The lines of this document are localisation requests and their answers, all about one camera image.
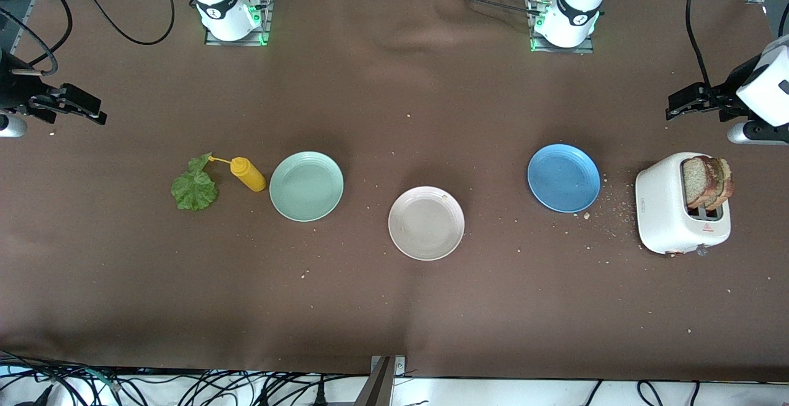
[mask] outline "bread slice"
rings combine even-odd
[[[688,209],[699,206],[717,195],[718,181],[715,164],[709,156],[694,156],[682,162],[682,178],[685,185],[685,204]]]
[[[704,204],[704,208],[708,212],[712,212],[720,207],[721,204],[724,204],[724,201],[735,192],[735,183],[732,179],[732,168],[729,167],[728,162],[722,158],[716,158],[714,161],[717,162],[716,170],[718,170],[718,175],[716,179],[718,185],[716,187],[715,198],[710,198]]]

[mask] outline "white plate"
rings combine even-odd
[[[400,252],[431,261],[449,255],[463,239],[465,219],[457,200],[437,187],[414,187],[389,212],[389,235]]]

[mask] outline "table surface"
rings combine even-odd
[[[592,55],[529,51],[518,13],[465,0],[277,0],[268,47],[206,47],[176,0],[153,47],[116,35],[88,0],[49,83],[102,99],[95,126],[29,120],[2,143],[0,347],[142,367],[364,372],[405,354],[415,375],[787,379],[786,150],[726,140],[715,115],[665,122],[700,74],[685,0],[606,0]],[[518,0],[499,0],[518,5]],[[153,39],[166,0],[102,0]],[[694,0],[710,75],[772,38],[759,6]],[[56,41],[39,0],[29,24]],[[17,55],[38,50],[29,39]],[[553,142],[587,151],[604,183],[553,213],[524,181]],[[219,198],[178,210],[193,156],[247,156],[265,175],[317,150],[346,189],[323,220],[274,211],[221,164]],[[707,257],[640,246],[636,174],[672,153],[727,158],[732,237]],[[404,190],[442,187],[465,237],[437,262],[392,244]]]

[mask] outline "yellow squeeze bottle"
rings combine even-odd
[[[253,192],[260,192],[260,190],[264,190],[266,188],[266,179],[254,167],[248,159],[237,156],[233,158],[233,161],[223,160],[222,158],[214,158],[213,156],[208,157],[211,161],[222,161],[223,163],[228,163],[231,165],[231,173],[239,178],[243,184],[246,184],[246,187],[249,187],[250,190]]]

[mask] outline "blue plate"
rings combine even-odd
[[[597,199],[600,173],[580,148],[552,144],[538,150],[526,172],[529,188],[541,203],[556,212],[580,212]]]

